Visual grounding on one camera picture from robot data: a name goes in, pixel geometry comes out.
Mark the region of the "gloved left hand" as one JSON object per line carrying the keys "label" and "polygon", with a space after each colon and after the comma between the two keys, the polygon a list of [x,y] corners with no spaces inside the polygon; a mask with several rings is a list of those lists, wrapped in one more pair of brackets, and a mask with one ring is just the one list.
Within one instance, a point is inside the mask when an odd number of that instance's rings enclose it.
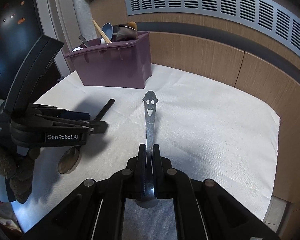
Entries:
{"label": "gloved left hand", "polygon": [[29,148],[26,155],[17,153],[10,141],[0,145],[0,201],[24,204],[32,193],[34,162],[39,148]]}

